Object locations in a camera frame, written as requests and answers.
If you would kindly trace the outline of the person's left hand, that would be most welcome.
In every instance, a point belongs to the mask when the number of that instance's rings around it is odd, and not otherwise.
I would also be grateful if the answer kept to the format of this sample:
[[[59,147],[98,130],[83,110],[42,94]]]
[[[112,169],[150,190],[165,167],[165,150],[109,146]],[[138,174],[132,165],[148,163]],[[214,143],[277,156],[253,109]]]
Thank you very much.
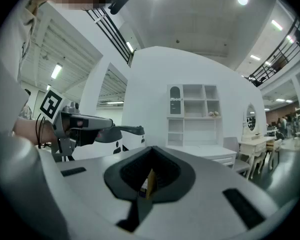
[[[85,121],[66,118],[63,122],[63,131],[67,137],[81,137],[95,139],[101,127],[84,127]]]

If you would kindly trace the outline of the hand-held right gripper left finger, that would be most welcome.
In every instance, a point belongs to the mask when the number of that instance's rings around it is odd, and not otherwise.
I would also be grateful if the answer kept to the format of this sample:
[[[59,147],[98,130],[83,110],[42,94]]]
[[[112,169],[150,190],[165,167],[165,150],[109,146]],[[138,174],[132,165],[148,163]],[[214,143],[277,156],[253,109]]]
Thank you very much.
[[[66,222],[69,240],[148,240],[139,232],[118,227],[131,203],[117,199],[104,182],[111,165],[141,151],[140,148],[104,157],[56,163],[52,154],[39,157],[49,190]]]

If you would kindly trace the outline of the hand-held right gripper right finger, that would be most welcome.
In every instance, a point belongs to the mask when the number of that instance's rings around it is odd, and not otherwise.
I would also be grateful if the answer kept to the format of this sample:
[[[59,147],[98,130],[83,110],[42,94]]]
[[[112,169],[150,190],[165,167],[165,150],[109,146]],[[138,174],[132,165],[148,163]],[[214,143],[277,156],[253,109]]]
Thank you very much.
[[[279,207],[261,188],[233,169],[180,150],[164,151],[190,164],[196,174],[190,191],[179,201],[155,204],[136,235],[148,240],[225,240],[248,228],[223,194],[237,189],[265,218]]]

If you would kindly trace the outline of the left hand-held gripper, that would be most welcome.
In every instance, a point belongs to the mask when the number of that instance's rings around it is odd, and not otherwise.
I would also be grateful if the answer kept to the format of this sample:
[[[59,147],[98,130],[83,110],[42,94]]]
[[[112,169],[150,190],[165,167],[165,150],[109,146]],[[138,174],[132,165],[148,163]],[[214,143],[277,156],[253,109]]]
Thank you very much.
[[[70,101],[54,89],[49,89],[39,107],[41,115],[52,124],[52,129],[57,141],[51,144],[51,154],[56,162],[65,162],[66,159],[74,160],[73,152],[76,147],[98,143],[114,143],[122,139],[121,131],[133,135],[144,135],[144,128],[140,126],[113,126],[109,118],[102,118],[80,113],[79,104]],[[65,119],[83,120],[85,128],[98,128],[96,138],[81,138],[80,136],[68,137],[63,130]]]

